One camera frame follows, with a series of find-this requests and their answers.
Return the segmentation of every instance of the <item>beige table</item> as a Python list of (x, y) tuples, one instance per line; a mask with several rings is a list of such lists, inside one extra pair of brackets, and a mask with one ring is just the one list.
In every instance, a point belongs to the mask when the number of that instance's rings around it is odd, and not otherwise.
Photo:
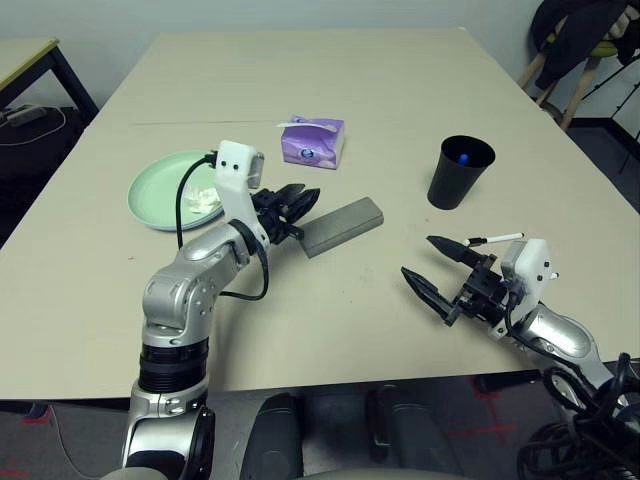
[[(339, 170), (282, 161), (274, 124), (292, 113), (346, 120)], [(441, 140), (458, 133), (497, 160), (441, 211), (426, 188)], [(265, 153), (264, 186), (320, 187), (308, 218), (368, 195), (385, 223), (313, 260), (288, 240), (270, 253), (265, 299), (220, 299), (212, 389), (526, 366), (476, 322), (444, 326), (404, 283), (402, 265), (452, 296), (468, 275), (429, 234), (546, 238), (561, 273), (546, 303), (583, 322), (606, 360), (640, 353), (637, 214), (465, 31), (162, 35), (0, 251), (0, 398), (128, 395), (142, 289), (176, 248), (129, 215), (128, 186), (148, 163), (221, 139)], [(255, 263), (234, 290), (259, 288)]]
[(57, 38), (0, 40), (0, 90), (25, 73), (57, 45)]

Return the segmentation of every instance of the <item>wall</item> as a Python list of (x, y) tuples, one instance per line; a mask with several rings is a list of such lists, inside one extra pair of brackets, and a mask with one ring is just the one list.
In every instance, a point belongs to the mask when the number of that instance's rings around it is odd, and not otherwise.
[[(509, 75), (517, 78), (532, 55), (527, 32), (538, 3), (539, 0), (7, 0), (0, 13), (0, 36), (58, 37), (76, 73), (102, 105), (158, 32), (464, 26)], [(609, 69), (617, 67), (614, 60), (607, 63)], [(572, 78), (554, 92), (552, 101), (560, 107), (571, 95), (575, 85), (575, 77)], [(610, 114), (632, 80), (629, 72), (624, 79), (607, 85), (589, 99), (580, 115)], [(633, 133), (640, 128), (640, 92), (636, 97), (619, 119)], [(20, 100), (69, 103), (53, 78), (43, 78)]]

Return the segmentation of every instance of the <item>white marker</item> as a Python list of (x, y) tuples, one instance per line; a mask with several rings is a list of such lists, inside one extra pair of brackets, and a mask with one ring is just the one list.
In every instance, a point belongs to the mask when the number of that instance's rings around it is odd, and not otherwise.
[(497, 237), (473, 237), (466, 239), (463, 243), (467, 247), (477, 247), (485, 243), (508, 242), (524, 237), (524, 233), (510, 233), (509, 235), (498, 235)]

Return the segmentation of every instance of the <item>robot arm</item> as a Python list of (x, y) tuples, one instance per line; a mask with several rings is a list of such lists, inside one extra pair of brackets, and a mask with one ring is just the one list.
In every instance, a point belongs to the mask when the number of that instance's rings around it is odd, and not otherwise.
[[(612, 375), (600, 360), (591, 333), (540, 302), (548, 281), (557, 277), (551, 270), (547, 242), (513, 242), (500, 276), (491, 271), (494, 255), (481, 255), (443, 237), (427, 239), (447, 257), (469, 266), (472, 273), (449, 302), (428, 280), (403, 267), (413, 291), (449, 326), (464, 313), (486, 322), (492, 338), (510, 336), (541, 371), (545, 386), (563, 407), (566, 423), (543, 427), (521, 450), (520, 478), (525, 478), (525, 467), (541, 476), (571, 473), (577, 475), (571, 478), (591, 478), (587, 473), (611, 468), (638, 475), (640, 423), (634, 418), (637, 408), (627, 407), (625, 396), (639, 389), (638, 377), (625, 353)], [(538, 462), (540, 452), (546, 450), (552, 452), (555, 464), (543, 468)]]
[[(209, 478), (215, 416), (206, 406), (207, 357), (215, 301), (224, 295), (262, 298), (268, 285), (266, 251), (287, 236), (303, 235), (292, 224), (319, 195), (296, 184), (251, 197), (262, 164), (253, 147), (221, 142), (211, 166), (228, 223), (184, 245), (145, 287), (140, 375), (131, 391), (123, 470), (109, 479), (129, 478), (133, 468), (168, 480)], [(254, 253), (263, 263), (263, 294), (225, 292)]]

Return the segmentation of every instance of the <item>tissue box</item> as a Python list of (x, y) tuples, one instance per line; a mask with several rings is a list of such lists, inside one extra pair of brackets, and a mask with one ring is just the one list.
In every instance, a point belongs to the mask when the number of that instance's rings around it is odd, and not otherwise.
[(344, 121), (291, 117), (281, 123), (284, 161), (310, 167), (337, 169), (344, 143)]

